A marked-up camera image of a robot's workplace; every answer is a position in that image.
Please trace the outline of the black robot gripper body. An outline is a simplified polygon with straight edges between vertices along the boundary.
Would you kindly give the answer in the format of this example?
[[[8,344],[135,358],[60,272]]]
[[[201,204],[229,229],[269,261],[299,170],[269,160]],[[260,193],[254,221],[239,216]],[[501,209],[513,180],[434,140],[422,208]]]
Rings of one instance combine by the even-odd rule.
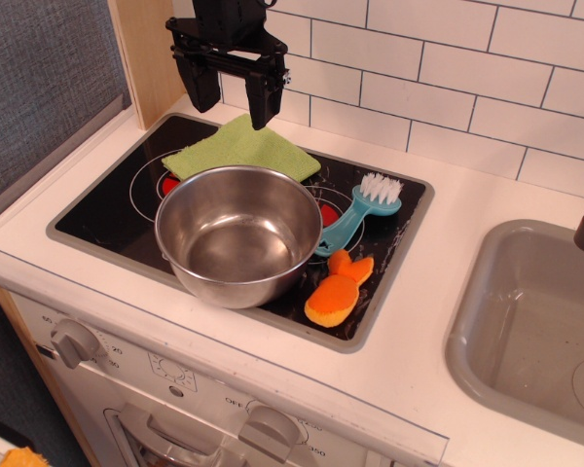
[[[195,1],[191,18],[170,18],[172,56],[183,78],[222,72],[285,78],[287,46],[266,30],[274,1]]]

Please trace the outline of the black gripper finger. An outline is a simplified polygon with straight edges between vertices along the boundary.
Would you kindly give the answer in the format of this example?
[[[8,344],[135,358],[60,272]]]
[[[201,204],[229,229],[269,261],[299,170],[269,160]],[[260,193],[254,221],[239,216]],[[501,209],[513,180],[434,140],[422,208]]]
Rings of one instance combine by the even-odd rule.
[[[266,70],[250,70],[244,77],[252,127],[264,128],[280,112],[289,69],[284,63]]]
[[[200,54],[175,51],[174,59],[193,106],[200,113],[207,112],[221,97],[218,72]]]

